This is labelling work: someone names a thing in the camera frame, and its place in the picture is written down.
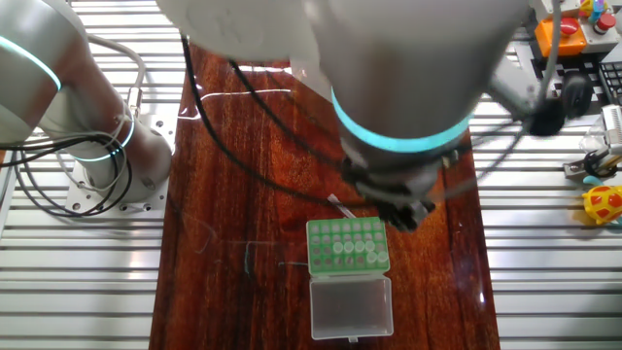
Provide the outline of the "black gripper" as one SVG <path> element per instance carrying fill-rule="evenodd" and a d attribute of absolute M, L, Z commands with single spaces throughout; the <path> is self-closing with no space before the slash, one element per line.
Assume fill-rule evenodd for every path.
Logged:
<path fill-rule="evenodd" d="M 410 204 L 393 203 L 385 200 L 376 200 L 375 207 L 378 216 L 401 232 L 412 232 L 414 223 L 419 226 L 436 208 L 436 205 L 427 199 L 417 200 Z"/>

